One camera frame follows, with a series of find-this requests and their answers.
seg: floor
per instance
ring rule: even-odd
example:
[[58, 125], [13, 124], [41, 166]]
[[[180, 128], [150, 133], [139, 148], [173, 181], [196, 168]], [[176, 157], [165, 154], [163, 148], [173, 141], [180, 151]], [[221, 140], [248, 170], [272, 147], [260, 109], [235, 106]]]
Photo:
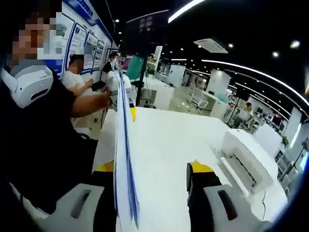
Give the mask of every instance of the floor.
[[[197, 110], [196, 106], [194, 106], [190, 102], [191, 96], [188, 94], [188, 92], [189, 92], [189, 87], [180, 86], [178, 88], [175, 88], [168, 110], [175, 111], [175, 112], [181, 112], [181, 113], [194, 114], [194, 115], [209, 116], [210, 111], [206, 111], [206, 110], [198, 111]], [[89, 136], [92, 139], [99, 139], [100, 131], [101, 131], [102, 113], [103, 111], [100, 110], [89, 116], [79, 118], [77, 122], [74, 123], [74, 127], [77, 129], [80, 129], [80, 128], [89, 129], [88, 131]]]

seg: yellow tab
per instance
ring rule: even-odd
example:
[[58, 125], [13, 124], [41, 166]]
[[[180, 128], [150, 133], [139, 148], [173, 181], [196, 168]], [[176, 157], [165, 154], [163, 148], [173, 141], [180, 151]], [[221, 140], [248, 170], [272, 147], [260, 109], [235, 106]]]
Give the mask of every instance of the yellow tab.
[[193, 173], [211, 173], [213, 169], [209, 166], [199, 163], [197, 160], [190, 163], [192, 166]]
[[96, 171], [113, 172], [114, 171], [114, 161], [109, 162], [109, 163], [104, 163], [101, 166], [98, 166]]
[[136, 120], [136, 108], [135, 107], [131, 108], [131, 114], [132, 114], [132, 117], [133, 117], [133, 121], [135, 121]]

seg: ceiling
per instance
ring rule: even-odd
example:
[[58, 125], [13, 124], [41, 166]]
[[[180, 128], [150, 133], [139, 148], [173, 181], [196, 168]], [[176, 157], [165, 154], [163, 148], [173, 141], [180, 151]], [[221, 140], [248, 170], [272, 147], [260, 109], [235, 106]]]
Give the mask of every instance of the ceiling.
[[[120, 20], [119, 23], [111, 25], [111, 28], [116, 43], [121, 43], [122, 38], [118, 32], [123, 30], [125, 22], [171, 6], [175, 9], [174, 6], [180, 0], [107, 0], [111, 14], [104, 13], [102, 2], [105, 1], [91, 0], [104, 24], [107, 15], [111, 15], [110, 19]], [[231, 76], [231, 85], [246, 86], [252, 89], [253, 95], [263, 94], [268, 104], [287, 118], [287, 112], [291, 112], [296, 104], [303, 113], [309, 114], [309, 107], [300, 97], [269, 77], [231, 65], [202, 61], [224, 61], [249, 67], [286, 83], [299, 93], [304, 93], [309, 48], [308, 15], [308, 3], [300, 0], [205, 0], [168, 25], [168, 41], [163, 47], [161, 57], [170, 63], [186, 64], [188, 69], [201, 72], [210, 73], [214, 68], [225, 70]], [[210, 53], [193, 43], [205, 38], [213, 38], [228, 54]], [[300, 41], [299, 48], [290, 48], [293, 40]], [[274, 51], [279, 53], [277, 58], [272, 56]], [[184, 58], [187, 61], [171, 61], [172, 58]]]

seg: green plant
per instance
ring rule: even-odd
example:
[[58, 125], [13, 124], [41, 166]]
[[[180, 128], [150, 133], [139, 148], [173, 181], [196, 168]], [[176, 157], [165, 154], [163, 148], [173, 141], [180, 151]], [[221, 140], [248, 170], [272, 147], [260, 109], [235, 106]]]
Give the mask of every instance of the green plant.
[[289, 145], [289, 140], [286, 136], [282, 137], [282, 143], [285, 147], [287, 147]]
[[155, 70], [154, 70], [154, 69], [151, 69], [151, 68], [148, 68], [147, 71], [146, 71], [146, 74], [148, 74], [148, 75], [154, 75], [154, 74], [155, 74]]

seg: black ceiling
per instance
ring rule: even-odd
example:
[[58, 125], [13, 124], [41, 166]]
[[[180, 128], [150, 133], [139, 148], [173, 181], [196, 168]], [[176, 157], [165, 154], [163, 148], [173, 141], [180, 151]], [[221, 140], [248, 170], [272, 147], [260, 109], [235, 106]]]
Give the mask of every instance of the black ceiling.
[[[91, 2], [105, 23], [104, 18], [107, 16], [103, 14], [103, 6], [97, 6], [98, 2], [103, 1], [92, 0]], [[107, 3], [113, 19], [120, 20], [120, 23], [115, 24], [113, 35], [116, 43], [120, 43], [121, 35], [118, 32], [124, 28], [125, 22], [145, 14], [168, 9], [174, 6], [176, 0], [123, 2], [107, 0]], [[309, 48], [308, 15], [308, 3], [300, 0], [286, 2], [280, 0], [205, 0], [169, 24], [168, 41], [167, 45], [164, 45], [162, 57], [186, 58], [187, 61], [175, 61], [175, 63], [186, 63], [187, 68], [199, 69], [202, 72], [212, 68], [231, 70], [231, 72], [226, 71], [232, 77], [231, 84], [237, 82], [246, 85], [291, 112], [295, 104], [279, 93], [282, 92], [309, 114], [309, 107], [299, 97], [265, 76], [229, 65], [201, 61], [202, 59], [218, 60], [250, 67], [283, 81], [303, 94]], [[193, 41], [205, 38], [214, 38], [229, 53], [213, 54], [203, 48], [198, 48], [193, 43]], [[290, 48], [293, 40], [301, 42], [298, 49]], [[234, 47], [229, 48], [229, 43], [232, 43]], [[279, 52], [278, 58], [273, 58], [273, 51]], [[278, 91], [262, 82], [273, 86]], [[276, 104], [272, 102], [269, 104], [282, 112]], [[282, 113], [288, 118], [288, 114], [284, 111]]]

